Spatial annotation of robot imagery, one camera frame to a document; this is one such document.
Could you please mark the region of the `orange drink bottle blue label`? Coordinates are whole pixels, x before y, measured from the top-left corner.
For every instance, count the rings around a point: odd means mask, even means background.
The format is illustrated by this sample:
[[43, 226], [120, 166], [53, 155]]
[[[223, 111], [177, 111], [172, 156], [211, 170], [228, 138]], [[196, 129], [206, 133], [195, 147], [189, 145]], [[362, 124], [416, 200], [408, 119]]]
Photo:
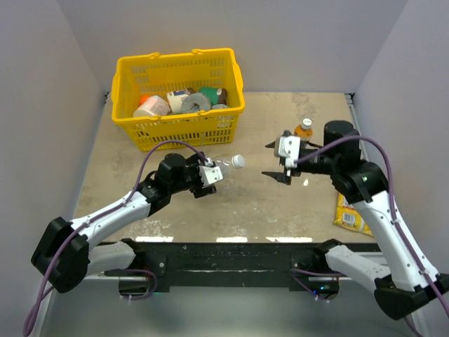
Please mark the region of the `orange drink bottle blue label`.
[[312, 127], [310, 129], [302, 128], [302, 122], [301, 122], [301, 124], [299, 124], [295, 128], [294, 135], [297, 137], [300, 137], [302, 142], [308, 142], [311, 140], [311, 137], [313, 135], [313, 129], [312, 129]]

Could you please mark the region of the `small white bottle cap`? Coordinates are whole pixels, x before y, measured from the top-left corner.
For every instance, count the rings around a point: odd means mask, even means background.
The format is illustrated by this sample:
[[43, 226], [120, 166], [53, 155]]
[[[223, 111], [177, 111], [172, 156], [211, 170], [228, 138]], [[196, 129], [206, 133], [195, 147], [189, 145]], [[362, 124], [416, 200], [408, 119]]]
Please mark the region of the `small white bottle cap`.
[[304, 129], [310, 129], [312, 124], [312, 120], [309, 118], [304, 118], [302, 120], [302, 128]]

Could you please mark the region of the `clear plastic bottle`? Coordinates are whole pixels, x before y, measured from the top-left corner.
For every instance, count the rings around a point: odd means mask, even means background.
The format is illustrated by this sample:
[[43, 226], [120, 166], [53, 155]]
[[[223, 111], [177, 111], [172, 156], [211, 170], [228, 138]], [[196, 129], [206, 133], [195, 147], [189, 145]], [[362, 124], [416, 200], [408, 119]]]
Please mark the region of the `clear plastic bottle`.
[[213, 161], [215, 162], [215, 164], [221, 168], [224, 179], [231, 178], [235, 174], [236, 171], [242, 169], [242, 168], [236, 169], [232, 166], [231, 159], [233, 156], [234, 155], [227, 156], [227, 157], [213, 158]]

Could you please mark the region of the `large white bottle cap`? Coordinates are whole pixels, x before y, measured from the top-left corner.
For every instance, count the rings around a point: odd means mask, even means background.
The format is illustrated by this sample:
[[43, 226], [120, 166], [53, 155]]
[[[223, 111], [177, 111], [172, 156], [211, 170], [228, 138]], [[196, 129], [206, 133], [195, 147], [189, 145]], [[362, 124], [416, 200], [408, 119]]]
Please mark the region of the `large white bottle cap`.
[[231, 159], [232, 166], [236, 169], [242, 169], [246, 166], [246, 160], [241, 154], [236, 154]]

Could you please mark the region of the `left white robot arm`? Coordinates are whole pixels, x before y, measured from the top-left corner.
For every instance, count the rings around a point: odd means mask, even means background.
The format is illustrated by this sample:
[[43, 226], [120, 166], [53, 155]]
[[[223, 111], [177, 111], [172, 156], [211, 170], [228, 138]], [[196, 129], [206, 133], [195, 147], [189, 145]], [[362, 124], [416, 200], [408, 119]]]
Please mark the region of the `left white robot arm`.
[[71, 291], [93, 266], [94, 248], [110, 235], [149, 217], [170, 203], [171, 197], [189, 191], [201, 198], [216, 192], [222, 170], [200, 154], [184, 158], [170, 153], [136, 188], [109, 206], [73, 220], [58, 217], [45, 229], [32, 257], [32, 265], [60, 293]]

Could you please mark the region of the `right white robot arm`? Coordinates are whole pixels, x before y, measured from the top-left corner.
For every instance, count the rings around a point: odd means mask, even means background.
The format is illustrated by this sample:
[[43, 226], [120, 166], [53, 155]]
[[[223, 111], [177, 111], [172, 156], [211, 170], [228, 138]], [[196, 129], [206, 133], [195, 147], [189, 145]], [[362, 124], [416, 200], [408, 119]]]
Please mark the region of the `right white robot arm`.
[[328, 175], [334, 188], [367, 221], [387, 266], [378, 265], [330, 239], [314, 249], [314, 271], [322, 276], [343, 274], [369, 290], [391, 319], [404, 319], [437, 298], [445, 310], [448, 275], [440, 273], [422, 252], [394, 199], [389, 160], [386, 169], [362, 157], [360, 142], [375, 147], [348, 121], [329, 121], [323, 128], [323, 145], [302, 147], [301, 137], [285, 130], [267, 144], [279, 158], [282, 172], [266, 172], [289, 185], [301, 173]]

